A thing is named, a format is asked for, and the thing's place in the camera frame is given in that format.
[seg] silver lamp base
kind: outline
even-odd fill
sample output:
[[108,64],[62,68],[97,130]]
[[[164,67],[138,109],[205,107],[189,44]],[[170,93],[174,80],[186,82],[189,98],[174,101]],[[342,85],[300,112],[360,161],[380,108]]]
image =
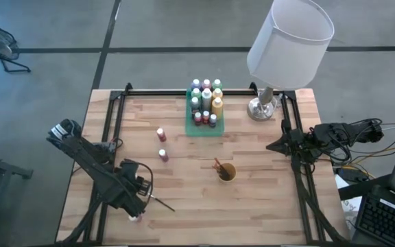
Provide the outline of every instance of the silver lamp base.
[[274,113],[274,106],[272,103],[262,105],[258,98],[254,98],[248,104],[247,112],[250,118],[255,121],[266,121]]

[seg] keyboard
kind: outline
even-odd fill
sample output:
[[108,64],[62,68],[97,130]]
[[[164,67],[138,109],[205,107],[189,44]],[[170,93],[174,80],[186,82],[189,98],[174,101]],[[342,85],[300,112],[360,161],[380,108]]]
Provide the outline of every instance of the keyboard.
[[395,194],[377,187],[364,196],[356,228],[388,246],[395,246]]

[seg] yellow bottle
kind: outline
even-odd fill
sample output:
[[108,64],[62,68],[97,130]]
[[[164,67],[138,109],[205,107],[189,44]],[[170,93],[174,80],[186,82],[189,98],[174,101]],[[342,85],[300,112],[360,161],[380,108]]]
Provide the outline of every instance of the yellow bottle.
[[223,106],[224,103],[219,97],[215,98],[211,104],[211,113],[217,116],[217,120],[222,118]]
[[213,100],[217,97],[219,97],[220,99],[222,99],[222,97],[224,96],[224,94],[222,93],[221,89],[215,89],[213,91]]

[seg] wooden tabletop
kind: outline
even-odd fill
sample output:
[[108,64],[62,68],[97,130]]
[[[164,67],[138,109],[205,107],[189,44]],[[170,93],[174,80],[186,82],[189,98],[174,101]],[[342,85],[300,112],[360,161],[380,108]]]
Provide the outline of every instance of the wooden tabletop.
[[[83,136],[98,142],[104,127],[110,90],[94,90]],[[311,89],[296,91],[304,131],[320,124]],[[176,212],[152,200],[140,223],[130,222],[123,209],[108,210],[104,244],[303,244],[302,220],[290,158],[265,149],[281,137],[283,112],[257,122],[246,112],[250,96],[224,98],[225,133],[222,137],[188,137],[184,132],[185,96],[127,97],[121,122],[116,165],[123,158],[144,163],[154,171],[154,195]],[[117,107],[113,113],[111,133]],[[161,143],[161,127],[167,142]],[[159,149],[170,157],[158,157]],[[211,168],[214,158],[232,163],[237,177],[219,181]],[[138,175],[149,179],[142,168]],[[313,174],[320,207],[344,236],[348,231],[330,163],[316,163]],[[57,240],[70,234],[85,214],[91,178],[80,170],[71,179]],[[311,227],[315,233],[313,216]]]

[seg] concrete floor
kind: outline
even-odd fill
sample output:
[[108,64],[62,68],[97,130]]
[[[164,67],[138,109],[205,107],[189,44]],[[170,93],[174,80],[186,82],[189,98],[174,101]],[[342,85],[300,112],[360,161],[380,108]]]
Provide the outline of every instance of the concrete floor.
[[[21,48],[101,47],[114,0],[0,0],[0,26]],[[334,21],[331,46],[395,46],[395,1],[317,0]],[[111,47],[250,46],[271,0],[123,0]],[[34,169],[14,179],[0,215],[0,246],[50,244],[56,234],[72,161],[45,141],[64,118],[82,123],[99,54],[21,54],[31,74],[0,65],[0,158]],[[183,88],[193,78],[221,78],[246,87],[254,78],[246,54],[109,54],[101,89]],[[323,122],[379,117],[395,122],[395,52],[328,52],[315,79]],[[385,132],[378,150],[395,139]],[[395,155],[367,160],[380,176]]]

